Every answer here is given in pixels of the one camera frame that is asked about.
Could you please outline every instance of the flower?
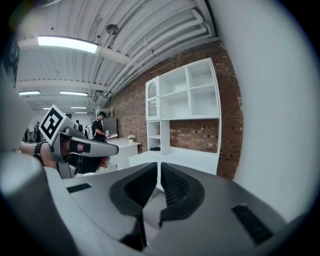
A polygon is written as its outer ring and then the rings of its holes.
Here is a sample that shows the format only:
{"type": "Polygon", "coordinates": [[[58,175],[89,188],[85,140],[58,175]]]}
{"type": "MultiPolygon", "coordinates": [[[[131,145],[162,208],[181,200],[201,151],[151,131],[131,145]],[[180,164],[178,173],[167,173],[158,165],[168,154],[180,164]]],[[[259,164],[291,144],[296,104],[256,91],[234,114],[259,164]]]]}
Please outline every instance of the flower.
{"type": "Polygon", "coordinates": [[[135,138],[136,138],[135,135],[129,135],[129,136],[127,137],[128,140],[134,140],[135,138]]]}

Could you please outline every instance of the potted plant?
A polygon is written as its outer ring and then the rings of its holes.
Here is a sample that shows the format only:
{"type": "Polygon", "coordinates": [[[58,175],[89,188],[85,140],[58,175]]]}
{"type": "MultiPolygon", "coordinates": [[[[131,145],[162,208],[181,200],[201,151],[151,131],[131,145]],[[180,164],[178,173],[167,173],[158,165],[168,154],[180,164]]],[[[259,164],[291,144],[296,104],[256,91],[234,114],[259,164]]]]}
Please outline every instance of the potted plant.
{"type": "Polygon", "coordinates": [[[129,143],[134,143],[134,142],[135,142],[135,138],[136,138],[135,135],[129,135],[129,136],[127,137],[127,139],[129,140],[129,143]]]}

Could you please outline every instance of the white desk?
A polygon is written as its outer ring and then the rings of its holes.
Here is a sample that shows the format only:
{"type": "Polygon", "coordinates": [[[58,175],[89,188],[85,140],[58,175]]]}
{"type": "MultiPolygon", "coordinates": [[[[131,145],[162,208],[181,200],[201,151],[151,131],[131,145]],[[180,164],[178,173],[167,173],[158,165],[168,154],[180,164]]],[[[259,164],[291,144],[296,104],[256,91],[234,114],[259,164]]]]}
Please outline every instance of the white desk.
{"type": "Polygon", "coordinates": [[[161,187],[161,163],[170,163],[180,166],[193,168],[205,173],[217,174],[219,155],[217,153],[209,153],[184,149],[179,147],[170,147],[170,153],[161,155],[159,151],[147,151],[142,154],[131,156],[129,158],[130,167],[142,165],[145,163],[157,162],[158,176],[157,188],[161,187]]]}
{"type": "Polygon", "coordinates": [[[129,168],[129,157],[138,155],[138,145],[141,143],[130,143],[126,138],[112,138],[108,139],[109,144],[117,145],[119,152],[110,157],[110,164],[116,165],[118,170],[129,168]]]}

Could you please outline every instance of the brick wall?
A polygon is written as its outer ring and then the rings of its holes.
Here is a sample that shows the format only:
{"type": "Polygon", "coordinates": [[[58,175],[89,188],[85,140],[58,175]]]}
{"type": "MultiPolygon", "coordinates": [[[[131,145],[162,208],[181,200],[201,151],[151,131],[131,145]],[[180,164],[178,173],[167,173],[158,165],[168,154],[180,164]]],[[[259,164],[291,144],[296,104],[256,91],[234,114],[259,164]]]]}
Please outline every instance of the brick wall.
{"type": "MultiPolygon", "coordinates": [[[[114,116],[118,119],[118,135],[127,137],[134,134],[136,141],[141,143],[139,152],[145,152],[147,150],[146,82],[206,58],[212,59],[221,101],[222,133],[217,174],[233,179],[242,145],[242,102],[233,65],[221,41],[188,49],[158,63],[137,77],[107,105],[113,107],[114,116]]],[[[218,126],[219,121],[216,119],[170,121],[170,144],[173,147],[216,152],[218,126]]]]}

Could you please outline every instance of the wristwatch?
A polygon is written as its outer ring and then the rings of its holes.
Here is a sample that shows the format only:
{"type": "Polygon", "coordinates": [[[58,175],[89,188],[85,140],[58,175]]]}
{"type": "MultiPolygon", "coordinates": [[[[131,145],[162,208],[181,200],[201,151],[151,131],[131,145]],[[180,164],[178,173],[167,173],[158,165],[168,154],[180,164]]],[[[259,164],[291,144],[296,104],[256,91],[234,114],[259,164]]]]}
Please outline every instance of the wristwatch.
{"type": "Polygon", "coordinates": [[[33,156],[34,156],[36,159],[38,159],[43,166],[45,166],[44,162],[42,161],[41,155],[40,155],[41,146],[42,146],[43,143],[47,143],[47,142],[42,141],[42,142],[38,142],[38,143],[35,145],[35,149],[34,149],[33,156]]]}

